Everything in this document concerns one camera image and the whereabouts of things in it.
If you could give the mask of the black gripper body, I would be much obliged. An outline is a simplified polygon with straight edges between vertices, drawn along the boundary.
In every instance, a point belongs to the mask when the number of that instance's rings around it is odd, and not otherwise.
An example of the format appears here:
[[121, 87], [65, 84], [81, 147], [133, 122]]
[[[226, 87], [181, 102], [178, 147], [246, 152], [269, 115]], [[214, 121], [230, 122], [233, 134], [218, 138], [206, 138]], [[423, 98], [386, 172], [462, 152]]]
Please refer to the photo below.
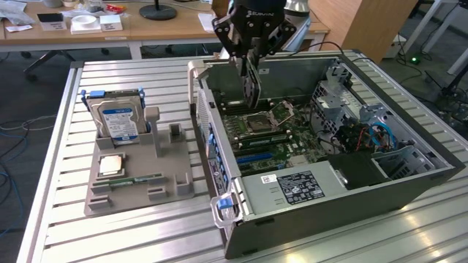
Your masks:
[[286, 1], [233, 1], [233, 24], [241, 41], [271, 33], [285, 21]]

